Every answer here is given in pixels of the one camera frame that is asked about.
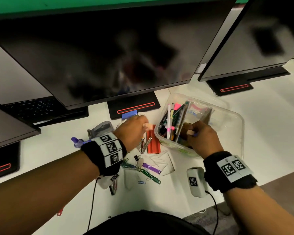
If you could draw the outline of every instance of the green wall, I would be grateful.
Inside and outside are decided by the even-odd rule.
[[[63,8],[119,5],[158,0],[0,0],[0,14],[46,11]]]

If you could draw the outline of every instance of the hand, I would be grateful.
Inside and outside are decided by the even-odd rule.
[[[192,124],[191,130],[197,134],[195,134],[195,137],[188,135],[188,143],[203,159],[206,159],[213,153],[224,151],[216,131],[211,126],[197,121]]]
[[[127,152],[132,151],[142,139],[148,129],[143,124],[148,123],[145,115],[135,115],[122,123],[113,133],[126,147]]]

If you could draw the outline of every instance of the forearm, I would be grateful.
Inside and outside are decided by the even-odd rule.
[[[98,176],[79,150],[1,183],[0,234],[32,234]]]
[[[252,189],[234,188],[224,195],[249,234],[294,234],[294,217],[259,186]]]

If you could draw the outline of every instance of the person's left hand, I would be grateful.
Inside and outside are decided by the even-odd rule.
[[[132,151],[142,139],[142,136],[148,129],[143,124],[148,123],[148,119],[145,115],[135,115],[122,123],[113,133],[120,139],[127,152]]]

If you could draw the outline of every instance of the keyboard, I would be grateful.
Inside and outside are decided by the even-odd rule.
[[[32,124],[60,119],[56,120],[55,122],[44,124],[49,125],[52,123],[58,123],[88,116],[88,107],[67,110],[53,96],[4,104],[4,106],[14,117],[21,118],[25,122]]]

